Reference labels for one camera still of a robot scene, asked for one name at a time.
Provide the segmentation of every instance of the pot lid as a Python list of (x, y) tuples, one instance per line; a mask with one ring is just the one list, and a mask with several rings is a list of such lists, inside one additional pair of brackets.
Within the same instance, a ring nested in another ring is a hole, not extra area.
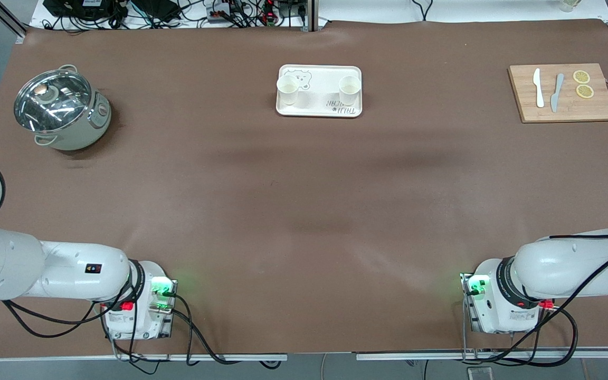
[(88, 108), (91, 85), (71, 70), (51, 70), (27, 82), (17, 93), (15, 120), (34, 132), (70, 125)]

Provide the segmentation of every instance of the pot control panel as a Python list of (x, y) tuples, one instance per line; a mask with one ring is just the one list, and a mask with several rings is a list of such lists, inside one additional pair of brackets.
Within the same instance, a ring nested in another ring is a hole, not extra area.
[(100, 93), (95, 93), (95, 102), (89, 114), (89, 122), (91, 122), (92, 127), (95, 129), (104, 127), (109, 120), (110, 113), (111, 109), (107, 98)]

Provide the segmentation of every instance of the cooking pot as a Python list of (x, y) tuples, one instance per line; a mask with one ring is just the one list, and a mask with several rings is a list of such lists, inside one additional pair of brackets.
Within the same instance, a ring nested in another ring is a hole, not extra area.
[(111, 121), (109, 101), (79, 74), (62, 65), (27, 82), (17, 93), (15, 120), (42, 147), (75, 150), (93, 144)]

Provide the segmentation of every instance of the pot handle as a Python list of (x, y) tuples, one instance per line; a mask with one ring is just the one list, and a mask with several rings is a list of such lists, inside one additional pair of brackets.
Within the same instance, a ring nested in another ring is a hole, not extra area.
[(46, 142), (39, 142), (39, 135), (34, 135), (34, 142), (39, 145), (40, 147), (47, 147), (50, 144), (53, 144), (55, 142), (55, 140), (58, 139), (58, 135), (53, 136), (53, 139), (50, 139)]
[(79, 70), (75, 65), (62, 65), (61, 67), (58, 67), (58, 70), (70, 70), (77, 74), (79, 73)]

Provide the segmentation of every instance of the knife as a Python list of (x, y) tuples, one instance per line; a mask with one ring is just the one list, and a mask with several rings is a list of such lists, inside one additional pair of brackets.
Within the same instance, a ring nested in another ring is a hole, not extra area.
[(543, 108), (543, 93), (541, 92), (541, 69), (534, 70), (534, 84), (536, 85), (536, 106)]
[(559, 98), (559, 91), (562, 88), (562, 82), (564, 82), (564, 74), (559, 73), (557, 80), (555, 80), (555, 94), (550, 96), (550, 108), (553, 112), (557, 112), (557, 98)]

